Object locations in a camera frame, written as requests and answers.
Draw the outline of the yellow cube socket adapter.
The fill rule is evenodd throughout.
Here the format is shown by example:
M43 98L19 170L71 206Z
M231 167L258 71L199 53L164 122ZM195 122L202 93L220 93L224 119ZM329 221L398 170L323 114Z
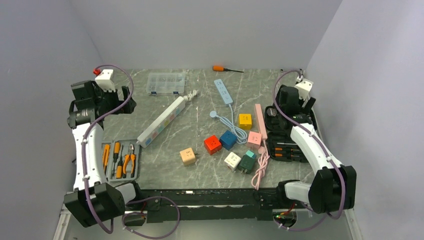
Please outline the yellow cube socket adapter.
M240 113L238 116L238 127L242 130L249 131L252 128L253 121L250 113Z

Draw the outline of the beige cube socket adapter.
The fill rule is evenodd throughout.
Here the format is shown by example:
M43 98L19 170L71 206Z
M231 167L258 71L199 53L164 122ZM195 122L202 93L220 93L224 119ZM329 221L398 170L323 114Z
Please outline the beige cube socket adapter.
M181 150L179 155L185 167L191 164L195 164L198 156L198 154L191 147Z

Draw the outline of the teal small plug adapter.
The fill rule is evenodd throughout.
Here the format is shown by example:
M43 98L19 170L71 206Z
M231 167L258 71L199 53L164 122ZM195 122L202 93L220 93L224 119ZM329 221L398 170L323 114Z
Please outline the teal small plug adapter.
M245 153L246 156L252 158L252 159L256 159L257 155L252 151L252 150L247 150Z

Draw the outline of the red cube socket adapter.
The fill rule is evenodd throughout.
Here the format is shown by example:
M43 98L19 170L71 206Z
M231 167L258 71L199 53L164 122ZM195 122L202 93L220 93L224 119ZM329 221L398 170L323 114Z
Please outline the red cube socket adapter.
M203 141L203 145L209 155L214 155L222 149L222 144L216 135L211 135Z

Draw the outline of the pink cube socket adapter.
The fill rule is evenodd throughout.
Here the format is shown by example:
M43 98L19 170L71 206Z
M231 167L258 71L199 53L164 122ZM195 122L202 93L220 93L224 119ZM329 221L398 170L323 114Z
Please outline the pink cube socket adapter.
M246 146L258 150L262 143L262 134L255 131L250 131L247 137Z

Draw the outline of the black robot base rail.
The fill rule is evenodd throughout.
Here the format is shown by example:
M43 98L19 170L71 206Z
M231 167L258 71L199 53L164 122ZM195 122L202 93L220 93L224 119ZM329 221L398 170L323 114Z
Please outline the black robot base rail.
M126 208L129 227L168 221L255 219L271 221L286 213L291 218L304 207L284 200L275 188L143 189L145 203Z

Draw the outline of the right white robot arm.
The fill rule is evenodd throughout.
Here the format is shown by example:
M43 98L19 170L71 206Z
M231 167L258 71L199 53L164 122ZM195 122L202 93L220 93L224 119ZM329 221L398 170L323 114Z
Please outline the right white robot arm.
M357 172L330 152L300 103L299 90L293 86L281 85L274 97L280 127L300 148L314 178L312 183L294 179L279 182L276 203L287 208L294 201L302 202L317 214L352 209L355 206Z

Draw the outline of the dark green cube adapter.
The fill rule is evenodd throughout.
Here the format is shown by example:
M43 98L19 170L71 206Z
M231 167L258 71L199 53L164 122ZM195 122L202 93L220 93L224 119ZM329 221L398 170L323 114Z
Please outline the dark green cube adapter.
M248 155L244 155L239 164L237 165L237 169L244 174L251 174L253 168L255 166L256 160Z

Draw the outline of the pink power strip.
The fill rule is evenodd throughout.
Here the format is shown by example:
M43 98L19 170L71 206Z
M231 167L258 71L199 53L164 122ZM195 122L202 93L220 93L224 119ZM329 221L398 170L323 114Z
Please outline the pink power strip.
M256 125L257 125L259 133L261 134L261 138L263 140L267 140L268 135L267 135L266 125L265 125L264 114L262 111L262 106L259 103L256 103L254 105L254 113L256 118Z

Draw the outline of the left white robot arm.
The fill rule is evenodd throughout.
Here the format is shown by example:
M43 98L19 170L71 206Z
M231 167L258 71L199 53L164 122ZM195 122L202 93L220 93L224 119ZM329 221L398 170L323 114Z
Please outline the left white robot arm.
M104 118L109 114L131 114L136 102L130 89L122 87L120 100L112 80L86 80L71 85L74 100L69 106L67 124L76 146L76 175L73 191L64 196L64 205L85 228L113 220L126 206L139 209L144 196L135 181L112 186L103 160Z

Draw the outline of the blue cube socket adapter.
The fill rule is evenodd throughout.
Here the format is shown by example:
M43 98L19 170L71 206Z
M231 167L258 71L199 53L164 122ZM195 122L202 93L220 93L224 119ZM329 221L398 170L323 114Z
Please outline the blue cube socket adapter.
M226 130L219 138L222 147L230 151L231 148L237 143L237 136L229 130Z

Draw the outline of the white cube socket adapter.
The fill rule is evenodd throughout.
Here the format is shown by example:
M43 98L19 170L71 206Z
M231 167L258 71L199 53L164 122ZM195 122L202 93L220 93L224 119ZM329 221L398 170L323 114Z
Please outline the white cube socket adapter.
M241 159L242 158L240 156L231 151L224 159L224 163L228 169L234 172L238 167L239 163L241 162Z

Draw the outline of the white power strip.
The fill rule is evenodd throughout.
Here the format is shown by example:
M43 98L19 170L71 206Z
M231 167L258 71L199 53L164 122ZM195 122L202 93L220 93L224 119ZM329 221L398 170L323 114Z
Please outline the white power strip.
M181 113L186 99L179 96L137 138L137 144L146 148Z

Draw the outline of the light blue power strip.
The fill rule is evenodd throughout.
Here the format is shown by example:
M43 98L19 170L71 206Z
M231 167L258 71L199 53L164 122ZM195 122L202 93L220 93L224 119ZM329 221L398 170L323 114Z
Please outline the light blue power strip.
M228 92L228 89L226 88L224 82L221 79L216 79L213 81L224 104L225 105L231 105L233 103L233 99L231 95Z

